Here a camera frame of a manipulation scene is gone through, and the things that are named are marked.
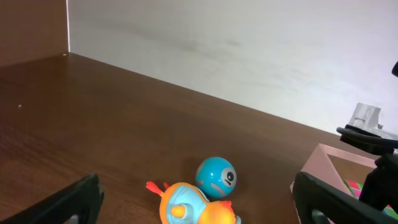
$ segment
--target orange toy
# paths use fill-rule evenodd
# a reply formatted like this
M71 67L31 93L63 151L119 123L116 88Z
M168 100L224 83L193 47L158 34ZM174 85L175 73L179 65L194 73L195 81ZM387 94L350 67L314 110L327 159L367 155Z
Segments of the orange toy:
M147 189L162 197L160 219L163 224L241 224L230 201L209 202L203 192L187 183L164 183L162 192L153 182Z

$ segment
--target blue ball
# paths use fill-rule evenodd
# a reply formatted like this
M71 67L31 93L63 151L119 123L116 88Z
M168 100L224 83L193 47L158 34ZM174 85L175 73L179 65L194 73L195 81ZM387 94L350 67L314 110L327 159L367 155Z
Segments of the blue ball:
M234 189L236 172L226 159L210 157L200 164L195 180L197 187L206 195L222 198Z

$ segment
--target toy ball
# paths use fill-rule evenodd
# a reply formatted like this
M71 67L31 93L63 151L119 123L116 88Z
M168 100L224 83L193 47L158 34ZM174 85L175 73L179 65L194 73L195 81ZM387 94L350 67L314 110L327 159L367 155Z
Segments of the toy ball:
M226 159L210 157L200 164L195 180L197 187L205 194L221 198L234 189L236 172Z
M235 215L230 201L209 202L195 186L164 183L166 191L161 191L153 182L147 182L147 189L162 197L160 219L163 224L241 224Z

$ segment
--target brown table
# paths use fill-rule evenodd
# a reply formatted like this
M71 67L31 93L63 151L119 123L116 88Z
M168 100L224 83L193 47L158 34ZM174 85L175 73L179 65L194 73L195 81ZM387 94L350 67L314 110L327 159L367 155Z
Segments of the brown table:
M229 199L243 223L298 223L289 185L318 143L359 152L333 134L75 54L4 67L0 219L95 172L105 191L98 223L160 223L160 198L145 183L193 184L200 162L221 156L238 174Z

